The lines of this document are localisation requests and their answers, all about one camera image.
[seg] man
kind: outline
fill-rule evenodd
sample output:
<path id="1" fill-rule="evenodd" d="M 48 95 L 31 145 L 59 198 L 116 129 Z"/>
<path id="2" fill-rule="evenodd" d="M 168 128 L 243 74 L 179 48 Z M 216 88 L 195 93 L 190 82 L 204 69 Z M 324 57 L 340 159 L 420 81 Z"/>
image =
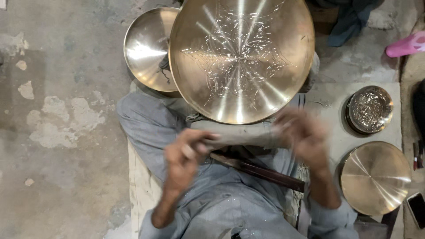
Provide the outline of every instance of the man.
<path id="1" fill-rule="evenodd" d="M 134 148 L 163 182 L 162 197 L 146 213 L 139 238 L 305 238 L 283 217 L 284 188 L 209 157 L 199 163 L 209 153 L 204 143 L 220 135 L 185 129 L 183 117 L 141 93 L 122 98 L 117 112 Z M 277 114 L 274 128 L 282 146 L 293 145 L 297 159 L 310 170 L 310 192 L 305 193 L 312 218 L 309 238 L 358 238 L 353 229 L 357 214 L 341 202 L 329 171 L 325 130 L 289 108 Z M 278 160 L 287 169 L 296 165 L 291 158 Z"/>

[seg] hand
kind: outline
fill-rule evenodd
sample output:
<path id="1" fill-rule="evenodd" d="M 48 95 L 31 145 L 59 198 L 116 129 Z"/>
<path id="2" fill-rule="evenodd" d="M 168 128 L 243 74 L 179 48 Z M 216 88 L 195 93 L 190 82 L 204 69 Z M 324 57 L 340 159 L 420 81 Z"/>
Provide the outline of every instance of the hand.
<path id="1" fill-rule="evenodd" d="M 312 173 L 329 171 L 327 133 L 323 124 L 306 112 L 285 107 L 274 122 L 285 146 L 291 145 L 295 156 L 304 162 Z"/>
<path id="2" fill-rule="evenodd" d="M 176 194 L 186 191 L 198 171 L 198 161 L 208 154 L 203 140 L 217 138 L 218 135 L 208 131 L 185 129 L 167 145 L 164 156 L 168 162 L 168 176 L 164 191 Z"/>

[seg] brass bowl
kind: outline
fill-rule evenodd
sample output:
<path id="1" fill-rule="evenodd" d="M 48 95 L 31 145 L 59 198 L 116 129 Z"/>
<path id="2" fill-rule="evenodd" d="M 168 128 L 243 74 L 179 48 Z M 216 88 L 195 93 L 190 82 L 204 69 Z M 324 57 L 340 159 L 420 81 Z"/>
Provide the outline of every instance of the brass bowl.
<path id="1" fill-rule="evenodd" d="M 346 121 L 357 133 L 377 133 L 391 122 L 393 105 L 386 90 L 374 85 L 363 87 L 348 100 Z"/>
<path id="2" fill-rule="evenodd" d="M 314 36 L 304 0 L 188 0 L 171 31 L 171 73 L 183 98 L 205 117 L 253 123 L 299 91 Z"/>
<path id="3" fill-rule="evenodd" d="M 375 216 L 400 206 L 408 194 L 411 177 L 410 165 L 401 150 L 374 141 L 348 155 L 340 183 L 344 197 L 355 210 Z"/>
<path id="4" fill-rule="evenodd" d="M 124 57 L 133 75 L 157 91 L 177 91 L 168 66 L 168 41 L 179 13 L 177 8 L 157 8 L 140 15 L 127 30 Z"/>

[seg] star pattern engraving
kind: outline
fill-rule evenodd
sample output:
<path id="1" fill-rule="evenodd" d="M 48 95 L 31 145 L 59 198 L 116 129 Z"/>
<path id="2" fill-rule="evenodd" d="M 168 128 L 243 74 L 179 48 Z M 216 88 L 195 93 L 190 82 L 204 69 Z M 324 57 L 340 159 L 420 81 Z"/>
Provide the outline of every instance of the star pattern engraving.
<path id="1" fill-rule="evenodd" d="M 212 29 L 199 26 L 208 35 L 182 50 L 205 73 L 210 89 L 205 105 L 233 93 L 249 99 L 255 107 L 255 97 L 264 82 L 281 74 L 285 66 L 293 65 L 274 45 L 268 31 L 273 15 L 283 4 L 266 14 L 241 14 L 219 0 L 215 17 L 206 12 L 213 22 Z"/>

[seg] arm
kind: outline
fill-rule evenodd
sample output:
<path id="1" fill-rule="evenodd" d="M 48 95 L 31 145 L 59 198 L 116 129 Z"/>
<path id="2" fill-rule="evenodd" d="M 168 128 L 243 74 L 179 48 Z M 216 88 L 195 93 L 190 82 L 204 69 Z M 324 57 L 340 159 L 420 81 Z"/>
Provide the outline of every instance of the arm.
<path id="1" fill-rule="evenodd" d="M 139 238 L 169 238 L 176 230 L 177 203 L 192 184 L 198 170 L 198 160 L 208 153 L 204 140 L 215 140 L 208 131 L 186 129 L 164 148 L 167 160 L 167 179 L 161 199 L 153 211 L 143 219 Z"/>
<path id="2" fill-rule="evenodd" d="M 353 228 L 357 214 L 342 202 L 329 170 L 327 130 L 305 112 L 291 108 L 279 112 L 274 125 L 282 143 L 290 139 L 296 158 L 310 169 L 310 191 L 304 194 L 312 217 L 309 238 L 358 238 Z"/>

